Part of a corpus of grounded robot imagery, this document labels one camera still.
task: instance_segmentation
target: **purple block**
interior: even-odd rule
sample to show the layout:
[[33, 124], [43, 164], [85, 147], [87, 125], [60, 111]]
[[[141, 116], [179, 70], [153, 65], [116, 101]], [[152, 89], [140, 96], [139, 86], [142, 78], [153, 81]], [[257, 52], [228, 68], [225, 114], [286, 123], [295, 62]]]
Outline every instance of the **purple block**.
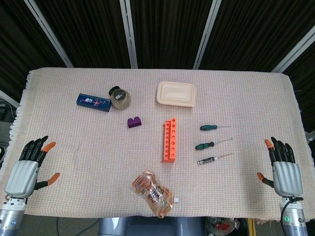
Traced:
[[129, 128], [133, 128], [133, 127], [141, 125], [141, 120], [139, 117], [135, 117], [134, 119], [129, 118], [127, 121], [127, 124]]

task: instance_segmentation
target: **metal robot arm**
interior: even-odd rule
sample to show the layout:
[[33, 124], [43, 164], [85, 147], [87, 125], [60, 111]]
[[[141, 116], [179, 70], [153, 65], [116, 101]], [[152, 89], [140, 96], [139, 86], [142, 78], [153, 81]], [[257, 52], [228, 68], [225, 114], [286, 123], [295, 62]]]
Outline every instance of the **metal robot arm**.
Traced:
[[55, 173], [51, 179], [37, 182], [39, 167], [47, 152], [56, 144], [52, 142], [41, 150], [47, 139], [48, 136], [45, 136], [26, 144], [20, 159], [15, 162], [12, 168], [5, 188], [6, 201], [0, 210], [0, 235], [2, 236], [17, 235], [26, 208], [27, 198], [34, 190], [55, 182], [60, 175]]
[[293, 150], [289, 144], [283, 144], [271, 137], [274, 145], [265, 140], [269, 150], [274, 181], [266, 179], [262, 173], [258, 178], [275, 189], [282, 197], [280, 201], [281, 226], [285, 236], [308, 236], [302, 201], [302, 179], [299, 165], [295, 163]]

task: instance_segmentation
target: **orange fingertip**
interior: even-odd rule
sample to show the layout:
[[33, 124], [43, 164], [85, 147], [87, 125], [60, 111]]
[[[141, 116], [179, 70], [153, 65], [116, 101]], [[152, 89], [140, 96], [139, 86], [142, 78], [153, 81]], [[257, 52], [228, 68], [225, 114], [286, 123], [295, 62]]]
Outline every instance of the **orange fingertip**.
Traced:
[[56, 142], [51, 142], [50, 144], [47, 144], [42, 151], [45, 153], [49, 152], [50, 149], [52, 149], [56, 145]]
[[263, 181], [263, 179], [265, 178], [263, 175], [262, 175], [262, 173], [257, 173], [257, 176], [258, 176], [258, 178], [260, 179], [260, 181], [262, 182]]
[[60, 173], [55, 173], [49, 180], [47, 180], [48, 185], [53, 184], [60, 176]]
[[265, 144], [266, 144], [266, 146], [267, 146], [268, 149], [274, 147], [274, 146], [272, 145], [272, 143], [271, 143], [268, 139], [265, 139]]

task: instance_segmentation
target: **glass jar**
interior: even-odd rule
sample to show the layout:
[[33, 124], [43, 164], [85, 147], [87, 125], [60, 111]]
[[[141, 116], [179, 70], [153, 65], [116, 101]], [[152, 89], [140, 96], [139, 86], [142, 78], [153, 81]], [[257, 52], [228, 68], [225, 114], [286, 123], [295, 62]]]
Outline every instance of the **glass jar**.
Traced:
[[113, 106], [117, 109], [126, 109], [131, 103], [130, 94], [119, 86], [112, 87], [108, 93]]

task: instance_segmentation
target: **orange test tube rack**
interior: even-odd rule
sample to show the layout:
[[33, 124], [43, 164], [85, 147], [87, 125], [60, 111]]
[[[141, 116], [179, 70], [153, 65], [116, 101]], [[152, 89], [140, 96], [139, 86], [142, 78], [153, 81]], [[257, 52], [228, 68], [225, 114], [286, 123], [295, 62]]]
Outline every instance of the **orange test tube rack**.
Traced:
[[174, 163], [176, 159], [176, 118], [167, 120], [164, 124], [164, 153], [163, 162]]

